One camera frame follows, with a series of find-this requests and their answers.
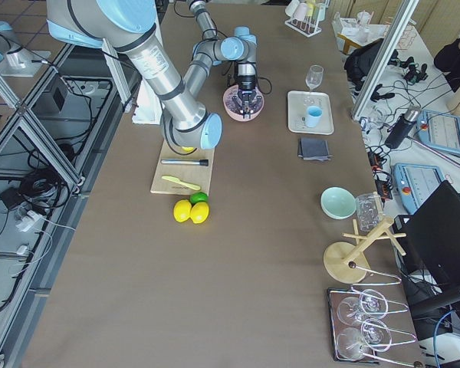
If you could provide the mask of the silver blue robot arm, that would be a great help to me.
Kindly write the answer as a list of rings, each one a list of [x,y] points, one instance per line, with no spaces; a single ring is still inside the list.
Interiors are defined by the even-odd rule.
[[[175,0],[173,3],[174,12],[183,18],[194,18],[200,30],[202,32],[202,40],[218,40],[219,39],[219,30],[212,20],[212,17],[206,8],[208,1],[204,0],[191,0],[184,1],[187,4],[188,10],[191,12],[191,15],[182,15],[177,12],[178,0]]]
[[[189,10],[204,40],[193,49],[186,74],[181,75],[156,36],[157,11],[153,1],[49,1],[48,28],[53,38],[87,48],[108,41],[125,54],[150,85],[170,116],[164,137],[175,146],[209,150],[219,143],[222,119],[196,97],[216,62],[235,62],[236,93],[230,109],[245,120],[264,106],[257,86],[257,40],[246,27],[219,38],[204,1],[190,1]]]

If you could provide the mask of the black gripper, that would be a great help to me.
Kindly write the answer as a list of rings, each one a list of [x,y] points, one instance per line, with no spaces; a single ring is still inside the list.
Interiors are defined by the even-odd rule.
[[[242,102],[250,102],[248,116],[256,117],[264,108],[263,96],[256,93],[256,76],[254,74],[239,74],[235,80],[238,85],[238,92],[232,96],[234,113],[242,115]]]

